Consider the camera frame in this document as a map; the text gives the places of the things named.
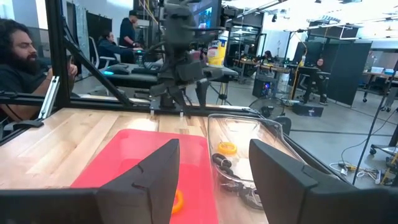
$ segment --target transparent container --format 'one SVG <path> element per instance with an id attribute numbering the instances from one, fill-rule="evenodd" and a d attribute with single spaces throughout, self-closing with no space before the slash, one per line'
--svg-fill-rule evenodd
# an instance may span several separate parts
<path id="1" fill-rule="evenodd" d="M 259 139 L 303 161 L 285 142 L 282 126 L 268 119 L 223 114 L 208 117 L 208 144 L 219 223 L 268 223 L 249 163 L 249 143 Z"/>

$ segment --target caster wheel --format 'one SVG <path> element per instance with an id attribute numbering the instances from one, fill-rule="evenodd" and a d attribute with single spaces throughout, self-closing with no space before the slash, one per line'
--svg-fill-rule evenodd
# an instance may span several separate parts
<path id="1" fill-rule="evenodd" d="M 376 153 L 376 150 L 375 149 L 371 149 L 370 154 L 371 155 L 375 155 L 375 153 Z"/>

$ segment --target man with beard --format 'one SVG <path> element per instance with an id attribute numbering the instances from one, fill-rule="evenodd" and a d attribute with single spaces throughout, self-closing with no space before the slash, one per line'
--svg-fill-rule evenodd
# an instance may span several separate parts
<path id="1" fill-rule="evenodd" d="M 0 91 L 31 93 L 45 96 L 53 71 L 45 75 L 39 70 L 36 49 L 27 27 L 10 19 L 0 19 Z M 70 65 L 73 80 L 77 67 Z M 37 106 L 0 105 L 0 122 L 32 119 L 39 112 Z"/>

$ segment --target black box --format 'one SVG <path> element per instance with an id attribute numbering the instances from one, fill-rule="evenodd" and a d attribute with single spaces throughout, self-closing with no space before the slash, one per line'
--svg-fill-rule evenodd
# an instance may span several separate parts
<path id="1" fill-rule="evenodd" d="M 311 103 L 307 104 L 296 103 L 293 105 L 293 112 L 300 116 L 321 117 L 323 112 L 323 107 Z"/>

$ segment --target red mat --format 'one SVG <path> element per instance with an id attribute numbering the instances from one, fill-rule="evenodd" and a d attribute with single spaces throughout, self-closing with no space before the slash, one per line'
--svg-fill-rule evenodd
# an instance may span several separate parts
<path id="1" fill-rule="evenodd" d="M 71 187 L 101 187 L 135 166 L 170 139 L 180 140 L 177 188 L 182 191 L 184 199 L 182 210 L 172 215 L 170 223 L 218 223 L 207 140 L 199 136 L 122 130 Z"/>

